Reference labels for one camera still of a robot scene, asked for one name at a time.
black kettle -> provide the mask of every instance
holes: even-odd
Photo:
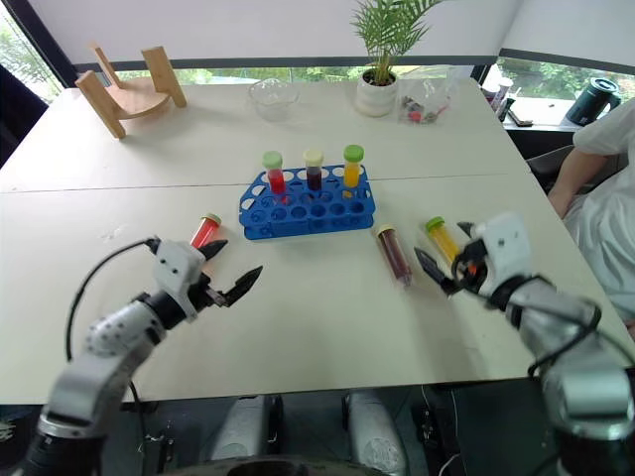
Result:
[[[604,110],[606,104],[610,104],[611,109],[619,106],[622,98],[619,97],[618,91],[619,86],[613,81],[603,77],[592,78],[590,85],[567,113],[567,119],[580,126],[593,122]]]

wooden stand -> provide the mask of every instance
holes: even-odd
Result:
[[[170,97],[174,99],[177,107],[186,107],[188,104],[163,47],[141,52],[151,77],[137,77],[127,81],[119,79],[99,46],[92,45],[91,48],[97,55],[99,65],[110,85],[104,87],[94,71],[85,72],[75,85],[114,137],[126,137],[121,119],[152,114]]]

white table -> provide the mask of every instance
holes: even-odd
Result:
[[[261,119],[247,85],[184,86],[188,107],[124,121],[113,139],[77,89],[67,89],[0,174],[0,190],[33,191],[251,183],[264,151],[285,167],[302,152],[323,149],[340,164],[343,148],[360,144],[372,179],[526,174],[528,168],[477,84],[466,79],[438,123],[411,126],[392,115],[354,111],[355,83],[297,84],[300,101],[283,122]]]
[[[230,241],[211,264],[218,288],[257,265],[264,272],[232,309],[206,310],[170,333],[135,377],[143,399],[523,377],[532,358],[504,316],[473,297],[446,299],[415,266],[415,244],[434,251],[417,224],[437,214],[478,222],[520,212],[536,271],[597,300],[601,327],[635,348],[531,176],[371,186],[375,221],[399,230],[420,290],[394,285],[370,230],[245,240],[236,213],[243,185],[0,194],[0,404],[45,401],[64,365],[70,300],[93,264],[155,233],[189,240],[206,211],[223,217]],[[79,309],[75,349],[92,320],[154,289],[151,265],[150,252],[139,250],[97,275]]]

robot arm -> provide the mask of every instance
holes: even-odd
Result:
[[[466,290],[484,298],[518,329],[537,359],[529,374],[540,372],[564,474],[633,474],[631,387],[596,332],[599,308],[559,293],[531,273],[529,239],[517,215],[466,225],[459,224],[472,239],[454,260],[452,279],[430,255],[415,249],[424,270],[449,295]]]
[[[90,326],[83,351],[64,369],[42,411],[23,474],[88,475],[96,469],[109,424],[133,374],[167,331],[194,320],[205,307],[231,306],[258,279],[262,267],[244,275],[227,293],[209,286],[202,266],[225,244],[216,241],[197,250],[186,243],[160,243],[155,278],[161,290],[138,296]]]

white wall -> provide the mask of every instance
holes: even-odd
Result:
[[[496,56],[520,1],[446,0],[410,55]],[[30,2],[72,63],[95,62],[90,41],[111,60],[156,45],[173,60],[365,56],[349,25],[355,0]]]
[[[503,48],[635,65],[635,0],[523,0]]]

